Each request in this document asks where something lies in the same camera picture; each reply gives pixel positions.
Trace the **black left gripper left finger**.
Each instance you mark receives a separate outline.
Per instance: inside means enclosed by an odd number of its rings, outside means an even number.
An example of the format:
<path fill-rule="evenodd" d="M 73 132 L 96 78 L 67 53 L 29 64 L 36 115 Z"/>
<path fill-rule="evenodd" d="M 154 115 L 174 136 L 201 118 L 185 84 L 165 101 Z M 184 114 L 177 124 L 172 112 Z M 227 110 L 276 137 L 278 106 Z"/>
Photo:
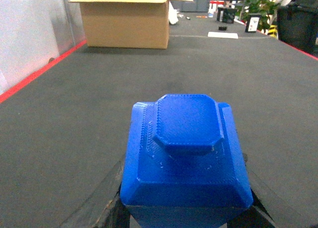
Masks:
<path fill-rule="evenodd" d="M 59 227 L 128 228 L 130 213 L 120 200 L 125 157 L 108 172 L 94 192 Z"/>

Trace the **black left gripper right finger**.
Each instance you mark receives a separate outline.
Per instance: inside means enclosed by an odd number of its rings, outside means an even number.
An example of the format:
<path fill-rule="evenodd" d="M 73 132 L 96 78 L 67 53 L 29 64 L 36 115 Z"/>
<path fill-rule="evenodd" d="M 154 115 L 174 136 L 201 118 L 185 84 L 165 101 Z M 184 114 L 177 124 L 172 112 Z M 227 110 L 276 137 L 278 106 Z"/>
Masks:
<path fill-rule="evenodd" d="M 239 216 L 227 222 L 228 228 L 275 228 L 276 224 L 269 215 L 267 209 L 262 203 L 261 189 L 263 189 L 262 181 L 257 177 L 248 163 L 247 153 L 243 153 L 244 163 L 248 172 L 251 186 L 253 204 L 249 209 L 241 213 Z"/>

